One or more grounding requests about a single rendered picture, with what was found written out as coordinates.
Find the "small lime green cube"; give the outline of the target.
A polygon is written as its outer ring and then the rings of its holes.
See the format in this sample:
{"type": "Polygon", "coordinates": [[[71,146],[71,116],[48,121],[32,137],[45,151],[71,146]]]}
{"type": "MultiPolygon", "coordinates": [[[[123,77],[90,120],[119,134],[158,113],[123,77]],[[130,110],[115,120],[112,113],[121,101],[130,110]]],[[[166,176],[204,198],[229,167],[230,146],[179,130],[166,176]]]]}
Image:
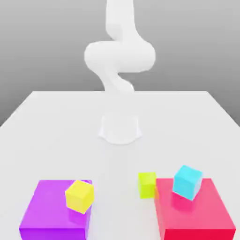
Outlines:
{"type": "Polygon", "coordinates": [[[140,198],[153,198],[156,187],[155,172],[138,173],[138,190],[140,198]]]}

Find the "large purple box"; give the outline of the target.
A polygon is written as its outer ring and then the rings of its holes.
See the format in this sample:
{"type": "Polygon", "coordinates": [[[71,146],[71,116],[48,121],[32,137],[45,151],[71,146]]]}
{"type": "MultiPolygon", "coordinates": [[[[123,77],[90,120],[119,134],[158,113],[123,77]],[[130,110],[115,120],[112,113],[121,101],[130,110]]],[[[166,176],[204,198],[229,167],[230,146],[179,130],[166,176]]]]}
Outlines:
{"type": "Polygon", "coordinates": [[[40,180],[19,226],[22,240],[87,240],[91,208],[85,214],[66,205],[73,180],[40,180]]]}

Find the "large red box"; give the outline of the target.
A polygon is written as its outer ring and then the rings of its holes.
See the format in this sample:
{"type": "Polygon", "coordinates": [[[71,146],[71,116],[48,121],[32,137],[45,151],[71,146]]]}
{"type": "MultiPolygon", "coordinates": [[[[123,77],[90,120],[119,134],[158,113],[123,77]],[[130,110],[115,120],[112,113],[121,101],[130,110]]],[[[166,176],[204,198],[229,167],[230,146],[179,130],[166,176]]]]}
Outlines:
{"type": "Polygon", "coordinates": [[[210,178],[193,201],[172,191],[171,178],[156,180],[154,203],[161,240],[233,240],[236,227],[210,178]]]}

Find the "small cyan cube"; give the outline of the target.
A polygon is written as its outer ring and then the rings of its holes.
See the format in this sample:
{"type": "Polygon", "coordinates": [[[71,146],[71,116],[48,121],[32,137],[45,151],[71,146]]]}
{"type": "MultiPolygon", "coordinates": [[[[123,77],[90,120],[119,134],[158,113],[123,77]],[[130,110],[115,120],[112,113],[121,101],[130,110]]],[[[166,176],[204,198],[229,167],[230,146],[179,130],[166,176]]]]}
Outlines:
{"type": "Polygon", "coordinates": [[[192,201],[201,188],[202,179],[201,171],[183,165],[174,176],[172,191],[192,201]]]}

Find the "small yellow cube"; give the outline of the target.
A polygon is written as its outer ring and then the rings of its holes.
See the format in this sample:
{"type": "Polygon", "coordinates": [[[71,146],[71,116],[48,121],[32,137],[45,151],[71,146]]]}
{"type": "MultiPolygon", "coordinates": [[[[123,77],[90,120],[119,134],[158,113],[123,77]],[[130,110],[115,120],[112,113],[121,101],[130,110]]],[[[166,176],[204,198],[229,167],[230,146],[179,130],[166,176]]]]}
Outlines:
{"type": "Polygon", "coordinates": [[[75,180],[65,191],[69,209],[85,214],[94,202],[94,186],[83,180],[75,180]]]}

